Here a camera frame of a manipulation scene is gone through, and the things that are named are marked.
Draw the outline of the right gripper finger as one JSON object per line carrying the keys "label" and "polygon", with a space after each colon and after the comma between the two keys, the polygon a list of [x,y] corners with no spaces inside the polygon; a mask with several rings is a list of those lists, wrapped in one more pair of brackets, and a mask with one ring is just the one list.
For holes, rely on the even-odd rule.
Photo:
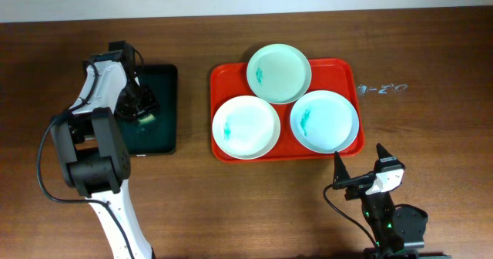
{"label": "right gripper finger", "polygon": [[344,165],[343,160],[340,157],[340,154],[336,151],[334,153],[334,184],[343,183],[346,180],[350,179],[350,175],[347,172],[347,168]]}
{"label": "right gripper finger", "polygon": [[391,155],[381,143],[376,145],[377,155],[379,160],[393,160],[394,156]]}

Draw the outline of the green yellow scrub sponge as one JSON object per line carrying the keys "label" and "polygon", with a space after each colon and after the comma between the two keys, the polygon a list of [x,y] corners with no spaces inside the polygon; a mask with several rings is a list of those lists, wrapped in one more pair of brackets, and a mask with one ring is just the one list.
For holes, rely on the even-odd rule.
{"label": "green yellow scrub sponge", "polygon": [[147,125],[147,124],[150,124],[152,123],[153,121],[156,120],[156,117],[150,113],[146,116],[143,116],[143,117],[140,117],[137,119],[137,123],[141,126],[141,125]]}

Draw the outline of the cream white plate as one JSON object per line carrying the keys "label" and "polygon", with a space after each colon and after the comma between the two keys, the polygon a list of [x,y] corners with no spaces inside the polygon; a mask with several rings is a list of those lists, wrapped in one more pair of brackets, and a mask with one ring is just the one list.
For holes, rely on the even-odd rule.
{"label": "cream white plate", "polygon": [[265,100],[237,96],[216,111],[212,121],[216,145],[239,160],[253,160],[269,153],[280,138],[280,117]]}

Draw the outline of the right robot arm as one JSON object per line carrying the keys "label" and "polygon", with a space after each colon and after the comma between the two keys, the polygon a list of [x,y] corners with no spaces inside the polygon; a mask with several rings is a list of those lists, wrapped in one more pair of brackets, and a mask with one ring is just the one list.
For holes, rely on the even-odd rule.
{"label": "right robot arm", "polygon": [[[376,150],[378,159],[373,170],[357,177],[350,176],[336,152],[333,182],[323,189],[325,201],[367,235],[372,246],[364,249],[364,258],[448,258],[444,253],[423,254],[419,251],[424,247],[428,213],[410,204],[394,203],[391,191],[402,184],[406,166],[381,144],[376,145]],[[359,199],[370,230],[338,209],[327,196],[329,189],[344,190],[347,201]]]}

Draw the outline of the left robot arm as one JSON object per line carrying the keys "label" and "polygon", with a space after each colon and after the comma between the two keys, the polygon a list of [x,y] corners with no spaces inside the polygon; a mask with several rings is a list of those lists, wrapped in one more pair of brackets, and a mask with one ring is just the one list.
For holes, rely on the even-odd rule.
{"label": "left robot arm", "polygon": [[154,250],[139,227],[129,195],[130,154],[118,119],[151,119],[159,103],[140,83],[142,55],[125,41],[82,64],[85,83],[78,99],[54,116],[44,137],[51,137],[68,187],[79,204],[99,219],[115,258],[153,258]]}

